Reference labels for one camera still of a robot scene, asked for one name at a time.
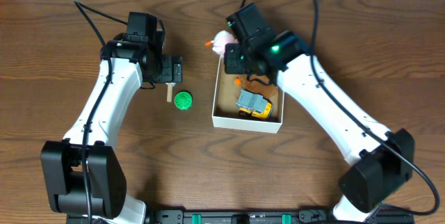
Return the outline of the pig face wooden rattle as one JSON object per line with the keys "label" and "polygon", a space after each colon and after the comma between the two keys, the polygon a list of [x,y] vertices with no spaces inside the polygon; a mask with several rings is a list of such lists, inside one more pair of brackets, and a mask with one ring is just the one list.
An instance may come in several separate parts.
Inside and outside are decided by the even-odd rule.
{"label": "pig face wooden rattle", "polygon": [[167,83],[167,97],[166,97],[167,102],[172,101],[172,92],[173,92],[174,86],[175,86],[175,83]]}

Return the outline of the brown plush toy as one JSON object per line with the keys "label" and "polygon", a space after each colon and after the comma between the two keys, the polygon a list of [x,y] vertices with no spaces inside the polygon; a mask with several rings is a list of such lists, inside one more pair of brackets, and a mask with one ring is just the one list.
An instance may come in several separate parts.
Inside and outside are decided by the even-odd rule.
{"label": "brown plush toy", "polygon": [[278,93],[278,88],[273,84],[269,85],[267,76],[257,76],[253,74],[251,77],[247,75],[238,75],[234,79],[234,83],[242,89],[251,93],[260,94],[266,99],[270,99]]}

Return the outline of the pink white plush toy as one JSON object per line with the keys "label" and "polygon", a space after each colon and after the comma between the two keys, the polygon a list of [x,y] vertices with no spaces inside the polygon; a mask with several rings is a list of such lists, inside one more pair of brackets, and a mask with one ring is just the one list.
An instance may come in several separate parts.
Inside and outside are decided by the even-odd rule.
{"label": "pink white plush toy", "polygon": [[238,43],[238,40],[231,33],[220,31],[213,40],[206,42],[204,45],[212,47],[212,50],[221,56],[225,53],[225,46],[232,43]]}

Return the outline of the grey yellow toy truck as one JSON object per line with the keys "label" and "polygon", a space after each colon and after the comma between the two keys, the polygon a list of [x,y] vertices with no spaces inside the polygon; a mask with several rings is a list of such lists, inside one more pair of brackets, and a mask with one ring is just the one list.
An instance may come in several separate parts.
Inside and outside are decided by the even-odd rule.
{"label": "grey yellow toy truck", "polygon": [[241,90],[236,102],[241,117],[267,121],[272,115],[273,105],[260,94]]}

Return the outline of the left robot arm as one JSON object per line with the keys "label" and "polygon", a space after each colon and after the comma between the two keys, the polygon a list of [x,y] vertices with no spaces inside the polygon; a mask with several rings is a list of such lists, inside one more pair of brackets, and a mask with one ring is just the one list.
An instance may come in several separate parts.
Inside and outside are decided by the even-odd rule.
{"label": "left robot arm", "polygon": [[115,155],[122,121],[144,83],[172,87],[183,80],[182,58],[163,54],[163,22],[131,12],[127,30],[104,44],[97,82],[61,141],[47,141],[40,160],[52,211],[68,223],[146,223],[147,205],[127,193]]}

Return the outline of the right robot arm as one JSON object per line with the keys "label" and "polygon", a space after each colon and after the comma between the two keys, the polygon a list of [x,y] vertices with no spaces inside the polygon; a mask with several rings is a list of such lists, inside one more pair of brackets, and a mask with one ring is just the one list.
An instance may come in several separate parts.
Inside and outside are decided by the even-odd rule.
{"label": "right robot arm", "polygon": [[295,33],[276,34],[251,3],[227,17],[236,38],[225,45],[228,74],[266,75],[292,96],[339,148],[349,170],[332,210],[340,221],[370,219],[380,203],[412,177],[414,139],[374,120],[333,82]]}

